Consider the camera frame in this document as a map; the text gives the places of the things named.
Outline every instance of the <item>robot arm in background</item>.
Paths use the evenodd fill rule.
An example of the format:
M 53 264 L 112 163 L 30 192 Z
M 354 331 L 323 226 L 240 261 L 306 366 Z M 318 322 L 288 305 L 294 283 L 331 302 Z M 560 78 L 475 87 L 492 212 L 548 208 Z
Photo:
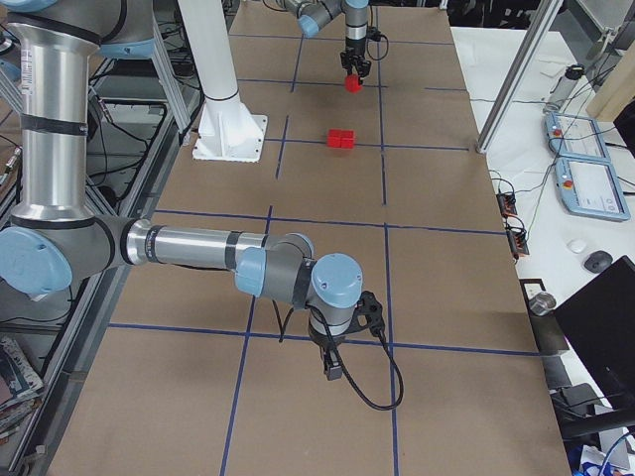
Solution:
M 0 3 L 12 10 L 9 27 L 23 48 L 23 199 L 11 211 L 13 226 L 0 232 L 0 276 L 9 285 L 42 295 L 108 269 L 148 262 L 229 270 L 245 293 L 311 310 L 309 335 L 330 379 L 343 370 L 336 348 L 346 333 L 369 328 L 383 335 L 381 305 L 361 291 L 359 265 L 341 254 L 315 260 L 302 235 L 153 226 L 145 219 L 95 216 L 86 206 L 88 58 L 99 46 L 111 58 L 149 56 L 151 0 Z M 220 12 L 215 25 L 225 31 L 220 2 L 211 3 Z M 198 7 L 204 4 L 201 0 Z M 194 60 L 206 60 L 197 51 Z M 209 99 L 211 78 L 201 81 Z M 235 79 L 223 87 L 231 92 Z M 227 105 L 241 105 L 239 99 L 231 102 L 237 94 L 209 100 L 224 101 L 226 111 Z M 360 317 L 366 317 L 363 323 Z
M 305 36 L 311 38 L 341 13 L 346 22 L 346 44 L 341 52 L 341 65 L 348 77 L 356 74 L 357 84 L 370 73 L 366 59 L 368 41 L 368 0 L 276 0 L 278 5 L 298 18 Z

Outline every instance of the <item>computer monitor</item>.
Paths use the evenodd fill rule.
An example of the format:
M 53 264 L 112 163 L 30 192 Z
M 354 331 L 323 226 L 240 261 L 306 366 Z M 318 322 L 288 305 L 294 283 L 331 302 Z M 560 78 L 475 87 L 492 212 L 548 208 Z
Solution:
M 633 262 L 626 256 L 615 261 L 561 304 L 555 315 L 570 345 L 613 408 L 635 409 Z

